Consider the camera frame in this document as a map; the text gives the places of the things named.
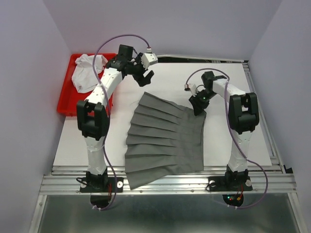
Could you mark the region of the grey pleated skirt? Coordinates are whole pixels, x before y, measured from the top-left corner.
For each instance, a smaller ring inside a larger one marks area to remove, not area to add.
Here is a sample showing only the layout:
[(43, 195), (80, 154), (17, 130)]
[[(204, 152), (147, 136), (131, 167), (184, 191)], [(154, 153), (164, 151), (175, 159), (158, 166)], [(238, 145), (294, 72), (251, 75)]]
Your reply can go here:
[(130, 189), (167, 175), (204, 169), (206, 113), (145, 92), (127, 133), (125, 173)]

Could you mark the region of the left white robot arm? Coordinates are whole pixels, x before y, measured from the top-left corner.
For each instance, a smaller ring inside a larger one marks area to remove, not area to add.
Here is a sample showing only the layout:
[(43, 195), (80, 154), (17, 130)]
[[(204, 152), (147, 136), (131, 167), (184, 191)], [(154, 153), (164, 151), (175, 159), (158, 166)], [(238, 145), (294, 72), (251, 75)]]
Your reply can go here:
[(85, 100), (76, 104), (77, 125), (85, 139), (88, 157), (86, 176), (78, 179), (83, 189), (101, 192), (109, 185), (104, 141), (110, 125), (109, 99), (114, 90), (127, 75), (131, 75), (139, 86), (150, 84), (154, 75), (153, 71), (148, 71), (157, 63), (152, 49), (147, 48), (146, 53), (136, 57), (133, 52), (133, 47), (120, 45), (118, 54), (104, 66), (99, 84)]

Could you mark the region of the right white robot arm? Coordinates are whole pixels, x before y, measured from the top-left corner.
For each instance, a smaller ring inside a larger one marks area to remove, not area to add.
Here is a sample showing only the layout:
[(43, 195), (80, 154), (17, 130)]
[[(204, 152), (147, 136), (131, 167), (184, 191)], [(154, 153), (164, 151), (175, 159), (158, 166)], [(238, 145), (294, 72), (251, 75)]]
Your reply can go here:
[(210, 100), (221, 96), (225, 101), (225, 115), (228, 130), (232, 138), (231, 154), (223, 176), (209, 179), (207, 191), (224, 192), (252, 190), (248, 175), (247, 153), (253, 131), (259, 124), (258, 98), (254, 92), (245, 92), (230, 83), (230, 77), (223, 71), (216, 76), (214, 68), (204, 68), (201, 76), (203, 90), (186, 80), (185, 91), (191, 92), (189, 99), (194, 115), (200, 115)]

